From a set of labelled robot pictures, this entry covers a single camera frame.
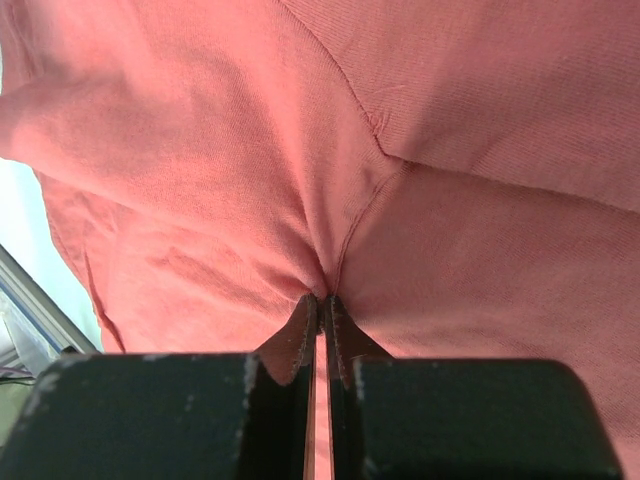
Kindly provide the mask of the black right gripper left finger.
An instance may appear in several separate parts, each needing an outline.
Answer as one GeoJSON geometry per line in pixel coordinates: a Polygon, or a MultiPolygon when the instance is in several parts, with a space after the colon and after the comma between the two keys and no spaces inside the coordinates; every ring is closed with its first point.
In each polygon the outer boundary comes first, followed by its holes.
{"type": "Polygon", "coordinates": [[[5,479],[310,479],[317,301],[256,352],[68,354],[36,381],[5,479]]]}

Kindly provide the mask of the salmon pink t shirt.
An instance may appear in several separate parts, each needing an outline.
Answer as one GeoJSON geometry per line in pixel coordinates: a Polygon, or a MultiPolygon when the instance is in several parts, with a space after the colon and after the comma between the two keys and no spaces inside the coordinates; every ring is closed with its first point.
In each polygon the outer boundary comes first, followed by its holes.
{"type": "Polygon", "coordinates": [[[1,155],[109,353],[338,296],[408,357],[542,357],[639,475],[635,1],[5,1],[1,155]]]}

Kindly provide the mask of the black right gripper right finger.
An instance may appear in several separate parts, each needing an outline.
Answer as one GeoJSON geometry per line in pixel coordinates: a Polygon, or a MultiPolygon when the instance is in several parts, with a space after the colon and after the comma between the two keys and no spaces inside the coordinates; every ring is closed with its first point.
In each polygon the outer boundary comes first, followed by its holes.
{"type": "Polygon", "coordinates": [[[544,359],[397,359],[323,304],[336,479],[619,479],[583,381],[544,359]]]}

